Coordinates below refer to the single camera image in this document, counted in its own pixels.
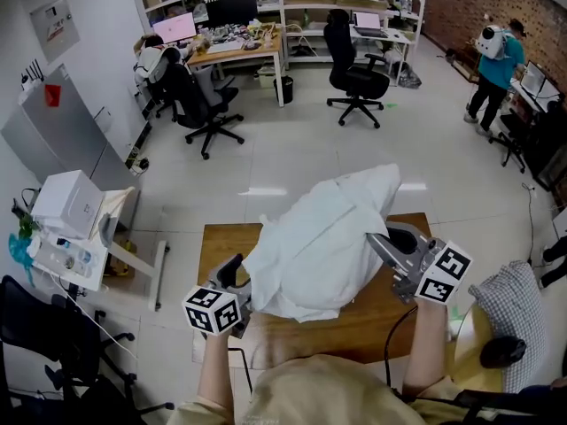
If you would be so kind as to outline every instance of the wooden table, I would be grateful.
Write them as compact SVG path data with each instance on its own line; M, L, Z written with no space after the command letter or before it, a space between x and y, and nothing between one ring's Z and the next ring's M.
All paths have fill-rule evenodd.
M228 50L218 53L199 54L195 52L187 62L189 67L201 67L209 65L217 65L229 61L247 60L251 58L272 57L274 59L274 69L276 70L276 86L277 98L280 107L284 107L284 89L282 87L282 66L280 62L280 51L282 49L282 36L279 33L274 34L272 39L272 47L264 47L264 40L260 41L262 45L256 50Z
M425 214L390 216L390 221L405 222L418 227L427 236L429 224ZM198 270L198 284L203 284L212 269L237 253L247 256L258 242L261 224L207 225ZM250 368L276 367L286 360L331 354L360 363L384 359L384 344L388 332L399 317L414 305L403 305L392 291L392 269L382 266L374 279L345 306L335 320L308 321L279 318L253 313L242 340L230 339L230 345L245 350ZM248 275L241 268L238 283ZM409 354L414 335L415 316L404 321L390 342L392 359ZM195 332L193 361L203 359L204 339ZM230 354L230 365L242 367L239 354Z

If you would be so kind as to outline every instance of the trash can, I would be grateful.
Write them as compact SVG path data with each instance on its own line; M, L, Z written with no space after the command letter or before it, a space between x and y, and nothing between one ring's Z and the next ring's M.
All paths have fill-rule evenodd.
M274 88L276 89L276 97L279 101L280 96L277 95L277 81L274 81ZM283 103L289 104L293 101L293 79L288 77L282 77L282 88L283 88Z

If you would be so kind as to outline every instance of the gingham pillow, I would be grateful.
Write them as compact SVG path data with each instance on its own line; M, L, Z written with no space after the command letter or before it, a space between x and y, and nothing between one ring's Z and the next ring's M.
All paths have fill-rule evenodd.
M548 350L546 325L540 290L532 268L523 261L512 261L469 293L488 315L494 337L516 336L525 341L524 357L504 370L504 391L523 389Z

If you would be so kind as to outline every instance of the black and white cube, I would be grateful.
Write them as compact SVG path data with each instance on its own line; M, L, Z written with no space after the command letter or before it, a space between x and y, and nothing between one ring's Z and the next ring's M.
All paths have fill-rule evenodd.
M187 322L195 330L218 336L242 320L237 295L195 286L183 300Z

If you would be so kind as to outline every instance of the red brick wall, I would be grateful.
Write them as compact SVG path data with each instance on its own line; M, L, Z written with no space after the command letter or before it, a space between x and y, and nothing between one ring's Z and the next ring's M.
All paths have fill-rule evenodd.
M567 10L551 0L426 0L423 32L441 47L461 48L487 25L522 21L526 61L543 66L567 94Z

